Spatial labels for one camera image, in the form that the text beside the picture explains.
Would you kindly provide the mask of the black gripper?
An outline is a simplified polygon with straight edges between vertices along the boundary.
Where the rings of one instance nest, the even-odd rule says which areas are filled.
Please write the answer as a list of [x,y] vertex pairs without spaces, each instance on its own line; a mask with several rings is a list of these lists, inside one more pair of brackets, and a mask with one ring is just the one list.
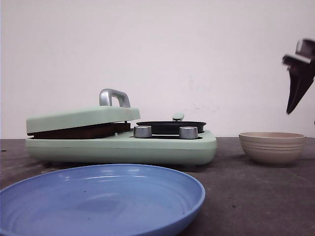
[[298,41],[295,54],[309,62],[284,55],[282,63],[288,67],[290,77],[289,98],[286,113],[291,114],[314,82],[315,77],[315,41],[302,39]]

